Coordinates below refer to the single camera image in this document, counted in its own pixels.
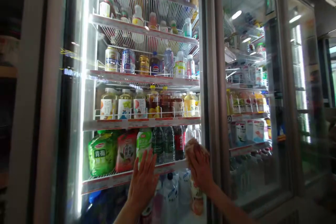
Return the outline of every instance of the wire shelf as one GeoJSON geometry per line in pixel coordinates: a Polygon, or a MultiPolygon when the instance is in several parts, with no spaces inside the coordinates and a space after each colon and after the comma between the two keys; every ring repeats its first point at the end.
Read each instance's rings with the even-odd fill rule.
{"type": "Polygon", "coordinates": [[[140,5],[142,7],[142,16],[146,22],[149,21],[149,14],[154,12],[158,24],[164,20],[169,26],[170,22],[174,20],[179,30],[183,29],[186,18],[193,19],[193,15],[197,10],[196,5],[184,0],[114,0],[114,3],[116,4],[116,12],[119,12],[121,7],[124,7],[128,10],[130,18],[134,13],[135,5],[140,5]]]}

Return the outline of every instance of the can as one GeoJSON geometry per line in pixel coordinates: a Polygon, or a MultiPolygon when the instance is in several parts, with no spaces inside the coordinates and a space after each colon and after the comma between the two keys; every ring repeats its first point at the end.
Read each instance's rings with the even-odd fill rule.
{"type": "Polygon", "coordinates": [[[118,50],[113,47],[107,47],[105,50],[105,71],[118,71],[118,50]]]}
{"type": "Polygon", "coordinates": [[[125,49],[122,52],[121,72],[127,74],[135,73],[135,53],[131,49],[125,49]]]}
{"type": "Polygon", "coordinates": [[[149,75],[149,58],[146,55],[140,55],[139,62],[139,74],[149,75]]]}

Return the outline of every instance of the fluorescent light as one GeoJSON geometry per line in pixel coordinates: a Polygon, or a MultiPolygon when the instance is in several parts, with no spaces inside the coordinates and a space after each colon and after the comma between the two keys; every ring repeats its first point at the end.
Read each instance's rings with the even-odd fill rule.
{"type": "Polygon", "coordinates": [[[235,14],[232,15],[232,19],[236,19],[237,17],[240,16],[240,14],[242,13],[242,11],[237,11],[235,14]]]}
{"type": "Polygon", "coordinates": [[[247,42],[247,41],[249,41],[249,40],[251,40],[251,38],[244,39],[244,40],[243,40],[243,43],[245,43],[245,42],[247,42]]]}
{"type": "Polygon", "coordinates": [[[301,15],[297,15],[297,16],[293,17],[293,18],[289,21],[289,23],[293,23],[294,21],[298,20],[300,17],[301,17],[301,15]]]}

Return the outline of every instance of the pepsi can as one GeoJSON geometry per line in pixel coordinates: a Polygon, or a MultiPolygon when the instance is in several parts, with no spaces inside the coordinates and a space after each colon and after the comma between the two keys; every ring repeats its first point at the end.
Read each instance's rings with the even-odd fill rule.
{"type": "Polygon", "coordinates": [[[121,72],[126,74],[135,73],[135,53],[131,49],[125,49],[122,52],[121,72]]]}

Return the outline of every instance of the water bottle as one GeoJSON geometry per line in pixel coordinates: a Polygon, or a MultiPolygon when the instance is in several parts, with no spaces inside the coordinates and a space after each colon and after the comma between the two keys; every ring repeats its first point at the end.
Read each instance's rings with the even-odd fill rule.
{"type": "Polygon", "coordinates": [[[175,138],[173,127],[164,127],[163,130],[163,152],[164,152],[164,162],[174,162],[175,161],[175,138]]]}
{"type": "Polygon", "coordinates": [[[155,127],[152,138],[153,155],[156,154],[156,164],[163,164],[163,131],[161,127],[155,127]]]}

